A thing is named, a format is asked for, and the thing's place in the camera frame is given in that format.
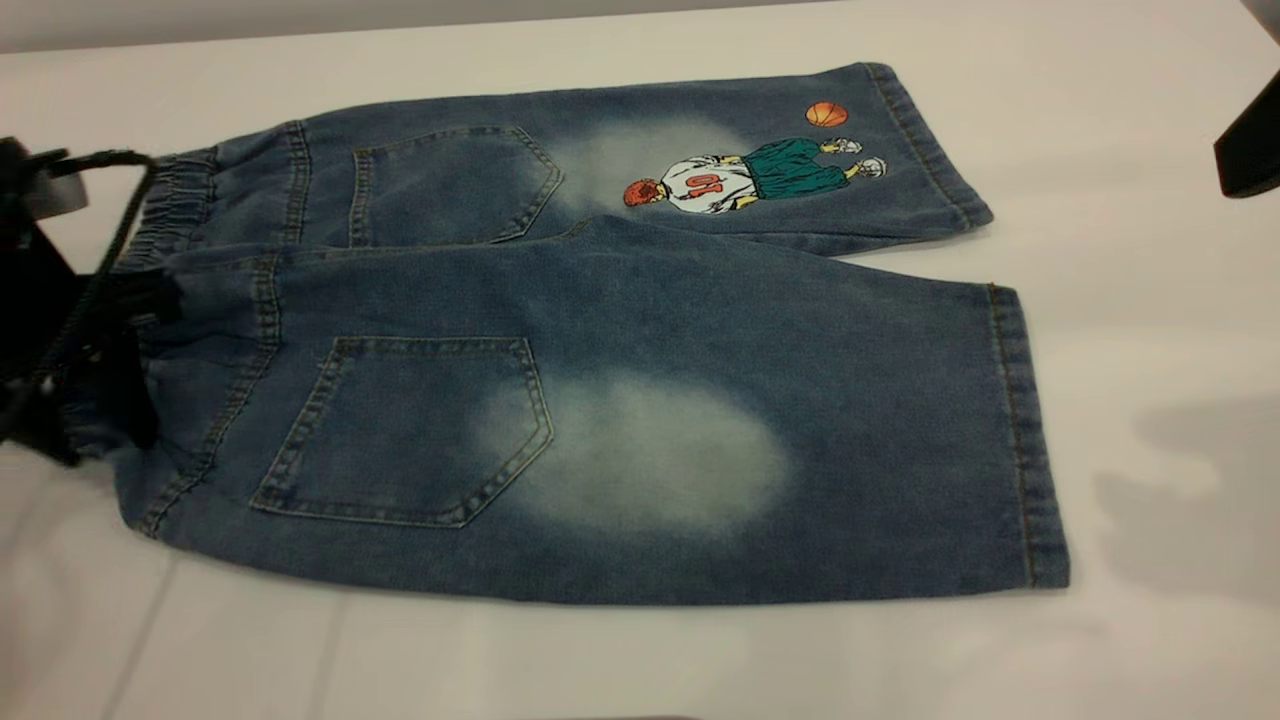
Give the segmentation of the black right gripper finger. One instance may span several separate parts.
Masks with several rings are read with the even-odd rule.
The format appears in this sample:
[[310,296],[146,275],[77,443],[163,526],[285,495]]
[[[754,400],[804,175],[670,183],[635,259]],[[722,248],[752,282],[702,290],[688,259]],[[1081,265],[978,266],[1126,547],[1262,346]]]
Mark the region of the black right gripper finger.
[[1213,159],[1224,197],[1279,187],[1279,73],[1215,141]]

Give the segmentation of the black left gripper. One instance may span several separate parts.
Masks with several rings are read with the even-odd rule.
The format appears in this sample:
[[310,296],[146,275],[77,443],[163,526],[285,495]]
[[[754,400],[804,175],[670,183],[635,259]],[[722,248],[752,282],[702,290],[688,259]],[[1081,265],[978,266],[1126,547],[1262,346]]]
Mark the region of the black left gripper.
[[[32,222],[3,223],[3,441],[64,468],[81,465],[69,406],[93,400],[102,424],[138,448],[157,439],[137,338],[106,338],[90,359],[64,350],[61,331],[87,277],[76,274]],[[148,324],[182,318],[183,291],[168,270],[113,273],[100,295],[105,322]]]

